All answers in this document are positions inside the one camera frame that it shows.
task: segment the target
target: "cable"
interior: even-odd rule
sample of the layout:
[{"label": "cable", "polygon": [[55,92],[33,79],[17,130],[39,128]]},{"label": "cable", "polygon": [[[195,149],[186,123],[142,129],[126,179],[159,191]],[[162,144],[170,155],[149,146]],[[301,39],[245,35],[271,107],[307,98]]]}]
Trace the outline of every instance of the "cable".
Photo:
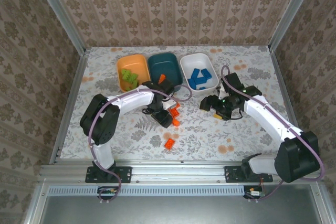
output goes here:
[{"label": "cable", "polygon": [[[320,173],[320,175],[318,176],[318,177],[316,177],[316,178],[301,178],[301,179],[303,179],[303,180],[306,180],[306,181],[318,181],[318,180],[320,180],[320,179],[322,179],[323,178],[323,176],[325,175],[325,169],[324,169],[324,165],[323,165],[323,162],[322,162],[322,160],[321,160],[321,158],[319,157],[319,155],[313,150],[313,148],[312,147],[310,147],[309,146],[309,144],[307,144],[303,139],[302,139],[302,137],[298,134],[298,133],[296,133],[292,128],[291,128],[291,126],[288,124],[288,123],[286,123],[281,117],[279,117],[269,106],[268,106],[268,104],[266,104],[266,103],[263,103],[263,102],[261,102],[261,101],[259,101],[259,100],[257,100],[257,99],[255,99],[255,98],[253,98],[253,97],[251,97],[251,96],[249,96],[249,95],[247,95],[247,94],[245,94],[245,93],[243,93],[243,92],[241,92],[241,91],[239,91],[239,90],[237,90],[236,88],[234,88],[226,79],[225,79],[225,77],[224,77],[224,74],[223,74],[223,70],[224,70],[224,68],[226,68],[226,70],[227,70],[227,72],[228,72],[228,74],[230,74],[230,69],[229,69],[229,67],[228,67],[228,65],[224,65],[223,67],[222,67],[222,69],[221,69],[221,71],[220,71],[220,75],[222,76],[222,79],[223,79],[223,81],[225,82],[225,84],[229,87],[229,88],[231,88],[232,90],[234,90],[236,93],[238,93],[238,94],[241,94],[241,95],[243,95],[243,96],[245,96],[245,97],[247,97],[248,99],[251,99],[251,100],[253,100],[253,101],[255,101],[255,102],[257,102],[257,103],[259,103],[260,105],[262,105],[265,109],[267,109],[276,119],[278,119],[279,120],[279,122],[280,123],[282,123],[283,124],[283,126],[285,126],[286,128],[287,128],[287,130],[289,131],[289,132],[291,132],[312,154],[313,154],[313,156],[316,158],[316,160],[318,161],[318,163],[319,163],[319,165],[320,165],[320,167],[321,167],[321,173]],[[270,192],[268,195],[266,195],[265,197],[263,197],[263,198],[260,198],[260,199],[258,199],[258,200],[264,200],[264,199],[267,199],[268,197],[270,197],[271,195],[273,195],[273,193],[275,193],[275,191],[282,185],[282,183],[283,183],[284,181],[282,180],[280,183],[279,183],[279,185],[272,191],[272,192]]]},{"label": "cable", "polygon": [[107,200],[104,200],[104,199],[101,198],[101,194],[102,194],[102,192],[103,192],[103,191],[107,191],[107,190],[111,190],[111,188],[109,188],[109,187],[105,187],[105,188],[101,188],[101,189],[100,189],[100,191],[99,191],[99,193],[98,193],[98,198],[100,199],[100,203],[103,203],[103,202],[108,203],[110,200],[113,199],[113,197],[110,198],[110,199],[107,199]]},{"label": "cable", "polygon": [[[174,94],[175,94],[175,89],[169,95],[172,97]],[[167,102],[169,100],[170,100],[170,98],[162,99],[163,102]]]},{"label": "cable", "polygon": [[142,113],[144,113],[145,115],[150,115],[152,114],[154,111],[148,108],[144,108],[142,109]]},{"label": "cable", "polygon": [[240,114],[240,117],[238,118],[230,118],[230,120],[239,120],[243,118],[243,115],[241,114],[241,109],[239,109],[238,113]]},{"label": "cable", "polygon": [[245,195],[248,196],[248,197],[250,197],[251,198],[250,200],[252,200],[252,201],[260,201],[260,200],[267,199],[267,198],[271,197],[279,189],[279,187],[282,185],[283,182],[284,182],[283,180],[280,181],[280,183],[277,185],[276,188],[274,188],[273,191],[271,191],[268,195],[263,196],[262,198],[255,199],[253,196],[251,196],[249,194],[245,194]]},{"label": "cable", "polygon": [[[188,91],[189,91],[190,94],[189,94],[189,96],[188,96],[186,99],[178,99],[178,98],[175,98],[175,97],[171,97],[171,96],[169,96],[169,95],[167,95],[167,94],[165,94],[165,93],[163,93],[163,92],[161,92],[161,91],[159,91],[159,90],[154,90],[154,89],[141,89],[141,90],[139,90],[139,89],[134,89],[134,90],[129,91],[129,92],[127,92],[127,93],[121,94],[121,95],[117,96],[116,98],[113,98],[111,101],[108,101],[107,103],[105,103],[105,104],[101,107],[101,109],[98,111],[97,115],[94,117],[94,119],[93,119],[93,121],[92,121],[92,125],[91,125],[91,128],[90,128],[90,131],[89,131],[89,135],[88,135],[88,142],[89,142],[90,150],[91,150],[91,153],[92,153],[92,156],[93,156],[93,161],[94,161],[94,163],[95,163],[101,170],[103,170],[103,171],[106,172],[106,173],[112,174],[115,178],[117,178],[117,180],[118,180],[118,184],[119,184],[119,185],[118,185],[118,189],[117,189],[117,191],[115,192],[115,195],[112,196],[112,198],[109,199],[108,201],[114,200],[114,199],[116,198],[116,196],[118,195],[118,193],[120,192],[120,189],[121,189],[121,179],[120,179],[120,177],[119,177],[117,174],[115,174],[114,172],[111,172],[110,170],[107,170],[107,169],[105,169],[104,167],[102,167],[102,166],[100,165],[100,163],[98,162],[97,157],[96,157],[96,155],[95,155],[95,153],[94,153],[94,151],[93,151],[93,143],[91,142],[91,140],[92,140],[91,138],[92,138],[93,129],[95,128],[94,126],[96,125],[97,120],[98,120],[100,114],[103,112],[103,110],[104,110],[108,105],[114,103],[115,101],[118,101],[119,99],[125,98],[125,97],[127,97],[127,96],[129,96],[129,95],[131,95],[131,94],[138,93],[138,92],[140,92],[140,91],[141,91],[141,92],[154,92],[154,93],[158,93],[158,94],[161,94],[161,95],[163,95],[163,96],[165,96],[165,97],[167,97],[167,98],[169,98],[169,99],[174,100],[175,102],[186,102],[186,101],[188,101],[188,100],[193,96],[192,90],[191,90],[188,86],[186,86],[186,85],[177,85],[177,86],[175,86],[175,88],[178,88],[178,87],[185,87],[185,88],[188,89]],[[99,194],[98,198],[101,200],[101,202],[103,202],[103,201],[107,202],[107,200],[103,200],[103,199],[101,198],[101,193]]]},{"label": "cable", "polygon": [[265,187],[264,187],[264,180],[260,176],[260,181],[261,181],[261,189],[266,193]]}]

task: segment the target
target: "aluminum frame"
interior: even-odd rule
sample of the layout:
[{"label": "aluminum frame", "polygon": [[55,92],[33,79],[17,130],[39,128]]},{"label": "aluminum frame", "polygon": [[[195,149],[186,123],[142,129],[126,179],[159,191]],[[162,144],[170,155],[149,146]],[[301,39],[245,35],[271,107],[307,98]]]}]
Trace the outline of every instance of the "aluminum frame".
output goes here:
[{"label": "aluminum frame", "polygon": [[[100,186],[49,186],[47,197],[99,196]],[[244,186],[142,186],[124,184],[119,196],[243,196]]]},{"label": "aluminum frame", "polygon": [[67,14],[66,9],[63,7],[60,0],[47,0],[49,5],[54,10],[58,20],[61,22],[62,27],[67,32],[72,44],[82,57],[85,53],[85,42],[77,32],[76,24],[73,24],[70,16]]},{"label": "aluminum frame", "polygon": [[52,154],[50,157],[49,164],[55,163],[56,158],[59,156],[58,152],[59,150],[61,150],[61,146],[63,145],[65,137],[67,135],[73,108],[75,107],[78,91],[80,88],[81,80],[84,75],[85,67],[88,62],[89,54],[90,54],[90,49],[86,50],[84,56],[79,58],[74,81],[70,89],[69,98],[68,98],[67,105],[64,110],[64,114],[62,117],[61,124],[59,126],[57,136],[56,136],[55,145],[54,145],[54,148],[52,149]]},{"label": "aluminum frame", "polygon": [[[226,183],[224,166],[239,165],[240,162],[178,162],[178,161],[118,161],[120,166],[132,166],[132,186],[235,186],[258,185],[258,183]],[[64,161],[55,165],[42,166],[38,179],[38,186],[30,203],[25,224],[39,223],[47,200],[50,186],[67,185],[83,186],[85,183],[86,169],[91,163],[88,160]],[[274,176],[274,182],[267,185],[276,185],[280,182]],[[326,188],[323,184],[296,180],[290,185],[310,185],[314,195],[322,223],[335,223],[335,213]],[[99,186],[117,186],[117,184],[99,184]]]},{"label": "aluminum frame", "polygon": [[[72,111],[76,102],[81,79],[87,64],[89,50],[80,59],[74,83],[71,87],[66,113],[62,119],[59,134],[50,165],[42,166],[38,185],[31,201],[26,222],[39,223],[47,201],[47,192],[50,186],[67,185],[83,186],[85,175],[91,161],[87,159],[61,159],[57,155],[61,152],[61,146],[65,140],[65,134],[70,123]],[[271,58],[278,78],[281,93],[288,112],[289,121],[297,125],[297,121],[289,100],[285,83],[283,81],[275,53],[271,51]],[[232,186],[232,185],[258,185],[258,183],[226,183],[224,166],[240,165],[241,162],[212,162],[212,161],[118,161],[118,166],[132,166],[132,186]],[[318,173],[309,175],[317,177]],[[274,176],[274,182],[268,185],[277,185],[280,182],[278,176]],[[297,180],[290,185],[310,185],[314,194],[314,201],[317,205],[320,218],[323,223],[336,223],[335,213],[325,186],[318,183]],[[99,186],[117,186],[117,184],[99,184]]]}]

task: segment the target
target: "floral tablecloth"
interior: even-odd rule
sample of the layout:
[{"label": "floral tablecloth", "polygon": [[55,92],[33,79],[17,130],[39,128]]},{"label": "floral tablecloth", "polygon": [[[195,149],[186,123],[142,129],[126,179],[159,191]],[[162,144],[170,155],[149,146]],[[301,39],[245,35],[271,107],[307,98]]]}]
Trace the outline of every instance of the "floral tablecloth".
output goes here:
[{"label": "floral tablecloth", "polygon": [[[178,60],[185,55],[203,52],[209,56],[218,77],[222,65],[229,65],[231,71],[237,72],[243,84],[257,86],[269,103],[287,118],[266,46],[92,48],[61,158],[92,158],[88,139],[79,126],[79,121],[94,95],[101,93],[110,96],[121,93],[118,86],[117,60],[132,54],[149,57],[162,52],[172,52]],[[183,88],[175,94],[180,98],[186,98],[187,95],[188,91]],[[201,111],[199,105],[204,97],[205,95],[193,96],[189,101],[181,103],[180,116],[177,118],[181,123],[179,127],[170,126],[165,129],[150,116],[143,114],[141,108],[121,116],[115,135],[110,141],[115,159],[240,161],[251,154],[277,151],[279,143],[245,113],[241,120],[224,122],[214,118],[213,111]],[[164,148],[169,138],[176,141],[171,151]]]}]

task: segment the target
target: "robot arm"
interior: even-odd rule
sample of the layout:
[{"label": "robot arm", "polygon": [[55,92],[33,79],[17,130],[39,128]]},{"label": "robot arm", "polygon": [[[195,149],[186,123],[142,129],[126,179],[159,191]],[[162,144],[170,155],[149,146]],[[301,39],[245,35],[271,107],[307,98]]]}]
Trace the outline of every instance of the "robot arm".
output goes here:
[{"label": "robot arm", "polygon": [[[250,86],[245,88],[236,73],[228,74],[225,78],[235,89],[248,94],[262,102],[262,104],[266,104],[268,109],[272,110],[277,117],[290,125],[290,128],[298,133],[318,153],[316,135],[312,132],[303,132],[301,129],[290,124],[268,104],[266,98],[261,95],[261,92],[256,87]],[[210,108],[213,108],[216,111],[215,117],[222,120],[230,120],[234,109],[243,110],[254,118],[278,144],[279,151],[277,154],[255,154],[248,157],[248,167],[242,167],[242,170],[245,171],[245,176],[248,176],[250,173],[273,174],[279,175],[285,182],[290,183],[320,168],[313,154],[293,133],[287,130],[273,113],[257,101],[248,99],[230,89],[223,80],[222,84],[228,96],[223,97],[223,90],[221,90],[219,95],[222,95],[222,99],[219,99],[215,95],[206,97],[201,102],[200,109],[209,111]]]},{"label": "robot arm", "polygon": [[163,102],[163,95],[148,91],[148,88],[160,90],[166,94],[170,94],[174,89],[172,84],[168,80],[165,80],[159,85],[145,82],[143,85],[137,87],[137,92],[129,91],[116,97],[104,97],[98,94],[92,99],[80,120],[80,126],[83,128],[85,135],[88,136],[93,119],[96,117],[98,111],[108,101],[115,100],[103,111],[103,117],[98,117],[92,132],[92,148],[97,162],[104,169],[111,169],[116,165],[109,141],[114,135],[119,116],[138,107],[147,106],[145,112],[143,112],[150,114],[163,127],[168,127],[172,123],[173,118],[165,110],[167,107],[173,105],[171,101]]}]

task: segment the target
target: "wall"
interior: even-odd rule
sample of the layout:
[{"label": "wall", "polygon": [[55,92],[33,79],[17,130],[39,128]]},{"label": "wall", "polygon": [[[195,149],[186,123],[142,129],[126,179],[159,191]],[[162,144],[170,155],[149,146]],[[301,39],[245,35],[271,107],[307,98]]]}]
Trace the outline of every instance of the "wall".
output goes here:
[{"label": "wall", "polygon": [[267,45],[290,0],[61,0],[87,47]]},{"label": "wall", "polygon": [[46,0],[0,3],[0,223],[19,223],[49,161],[78,54]]},{"label": "wall", "polygon": [[304,0],[276,55],[299,126],[319,138],[336,202],[336,0]]}]

